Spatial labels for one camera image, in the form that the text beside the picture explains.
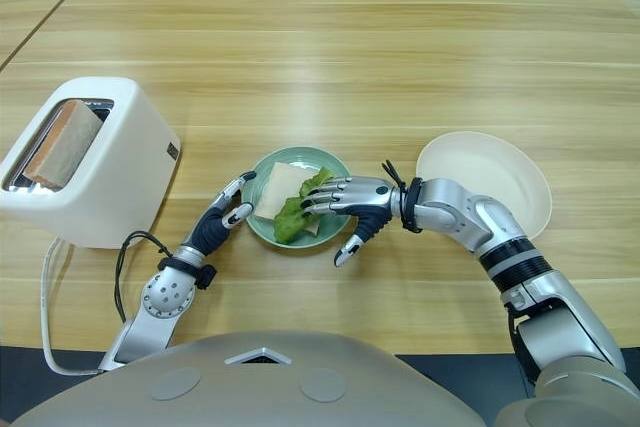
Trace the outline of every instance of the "toaster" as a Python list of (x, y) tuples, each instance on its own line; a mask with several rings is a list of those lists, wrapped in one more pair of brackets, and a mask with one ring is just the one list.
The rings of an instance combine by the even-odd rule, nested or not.
[[(52, 190), (24, 170), (62, 105), (80, 99), (103, 121), (67, 184)], [(2, 162), (0, 208), (80, 247), (119, 248), (156, 217), (180, 155), (180, 139), (140, 86), (120, 77), (61, 85)]]

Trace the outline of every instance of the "white bread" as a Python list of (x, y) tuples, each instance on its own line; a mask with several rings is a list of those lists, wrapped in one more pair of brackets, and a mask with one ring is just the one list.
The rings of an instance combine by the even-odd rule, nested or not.
[[(254, 212), (256, 217), (273, 220), (282, 210), (285, 200), (288, 197), (297, 197), (302, 183), (317, 173), (317, 170), (276, 162)], [(313, 222), (305, 230), (317, 235), (319, 224), (319, 221)]]
[(102, 120), (82, 100), (67, 100), (24, 176), (53, 190), (63, 188), (101, 126)]

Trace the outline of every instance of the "black cable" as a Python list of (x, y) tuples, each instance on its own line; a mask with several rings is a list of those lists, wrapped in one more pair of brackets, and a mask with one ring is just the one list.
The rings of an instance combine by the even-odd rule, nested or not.
[(124, 258), (127, 254), (127, 247), (132, 240), (142, 237), (143, 239), (150, 240), (154, 244), (158, 246), (160, 250), (158, 253), (164, 253), (167, 257), (171, 257), (171, 252), (164, 246), (162, 242), (156, 239), (152, 234), (146, 232), (144, 230), (136, 230), (131, 232), (124, 242), (122, 243), (122, 247), (120, 247), (120, 252), (118, 252), (118, 259), (116, 260), (116, 272), (115, 272), (115, 286), (113, 288), (113, 301), (116, 304), (116, 310), (118, 311), (118, 315), (120, 315), (120, 319), (122, 322), (126, 322), (127, 316), (124, 313), (124, 308), (122, 307), (122, 297), (120, 294), (120, 274), (122, 272), (122, 266), (124, 265)]

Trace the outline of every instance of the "white cable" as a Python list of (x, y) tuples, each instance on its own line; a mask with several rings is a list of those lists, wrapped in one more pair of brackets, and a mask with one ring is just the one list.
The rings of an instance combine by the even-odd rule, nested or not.
[(56, 374), (60, 375), (96, 375), (97, 370), (69, 370), (64, 367), (60, 367), (56, 364), (53, 358), (53, 352), (51, 352), (51, 342), (49, 340), (49, 266), (51, 264), (51, 257), (55, 252), (58, 244), (62, 239), (56, 237), (49, 250), (47, 250), (44, 260), (42, 262), (42, 277), (40, 277), (40, 331), (42, 333), (42, 350), (44, 351), (44, 360), (47, 365)]

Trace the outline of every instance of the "floor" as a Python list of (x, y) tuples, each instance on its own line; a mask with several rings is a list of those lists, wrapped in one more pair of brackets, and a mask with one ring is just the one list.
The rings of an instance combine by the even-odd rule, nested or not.
[[(102, 352), (56, 351), (58, 363), (72, 369), (94, 368)], [(640, 348), (623, 349), (628, 375), (640, 386)], [(507, 404), (533, 395), (512, 354), (399, 355), (398, 358), (440, 384), (491, 425)], [(0, 419), (9, 422), (55, 394), (86, 380), (51, 372), (39, 349), (0, 347)]]

